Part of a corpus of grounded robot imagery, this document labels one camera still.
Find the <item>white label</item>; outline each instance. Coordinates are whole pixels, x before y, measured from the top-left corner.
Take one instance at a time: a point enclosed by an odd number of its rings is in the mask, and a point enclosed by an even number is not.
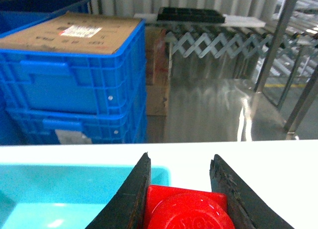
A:
[[[101,28],[72,25],[70,28],[67,28],[66,30],[60,32],[59,35],[79,38],[91,38],[99,30],[101,30]]]
[[[55,130],[60,144],[62,145],[90,145],[91,139],[78,131]]]

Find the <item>red cap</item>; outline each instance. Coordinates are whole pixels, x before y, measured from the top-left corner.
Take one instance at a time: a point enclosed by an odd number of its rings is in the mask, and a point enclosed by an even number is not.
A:
[[[235,229],[225,194],[151,185],[144,229]]]

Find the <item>yellow floor line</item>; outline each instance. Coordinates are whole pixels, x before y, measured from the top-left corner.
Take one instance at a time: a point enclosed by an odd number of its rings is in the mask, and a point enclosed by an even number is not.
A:
[[[306,84],[292,84],[291,85],[291,87],[299,87],[299,88],[303,88],[305,86],[306,86]],[[265,87],[285,87],[285,84],[268,83],[268,84],[265,84]]]

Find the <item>stacked blue crates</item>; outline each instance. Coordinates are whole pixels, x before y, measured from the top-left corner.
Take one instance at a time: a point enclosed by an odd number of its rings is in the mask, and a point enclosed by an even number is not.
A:
[[[82,132],[93,144],[142,143],[145,65],[141,21],[111,55],[0,49],[0,87],[28,144],[59,144],[56,130]]]
[[[0,38],[67,11],[88,13],[89,0],[5,0],[0,2]]]
[[[22,144],[24,144],[23,134],[5,111],[5,100],[0,89],[0,146]]]

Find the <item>brown box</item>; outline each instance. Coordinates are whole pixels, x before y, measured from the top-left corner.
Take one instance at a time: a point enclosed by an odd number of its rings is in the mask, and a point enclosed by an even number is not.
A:
[[[146,83],[153,85],[158,72],[167,72],[168,59],[165,55],[165,30],[146,27]]]
[[[0,48],[113,54],[140,21],[137,18],[66,13],[0,39]]]
[[[168,74],[159,72],[153,85],[147,85],[147,115],[166,116],[170,85]]]

